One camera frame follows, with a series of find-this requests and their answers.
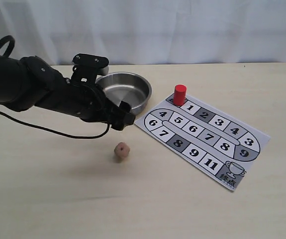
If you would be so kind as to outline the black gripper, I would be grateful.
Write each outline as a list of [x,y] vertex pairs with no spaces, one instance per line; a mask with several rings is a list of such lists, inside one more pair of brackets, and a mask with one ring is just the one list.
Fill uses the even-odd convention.
[[40,57],[23,57],[32,83],[30,106],[80,118],[85,122],[107,122],[117,131],[133,125],[136,116],[131,105],[121,101],[119,107],[111,102],[98,84],[71,84],[58,70]]

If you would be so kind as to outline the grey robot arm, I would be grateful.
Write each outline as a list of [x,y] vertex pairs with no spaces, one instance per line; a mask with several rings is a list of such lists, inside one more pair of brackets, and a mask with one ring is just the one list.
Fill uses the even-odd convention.
[[108,123],[118,131],[133,125],[136,116],[131,105],[113,103],[96,83],[109,60],[79,53],[72,63],[73,73],[67,78],[40,57],[16,60],[0,55],[0,105],[14,112],[39,107],[85,122]]

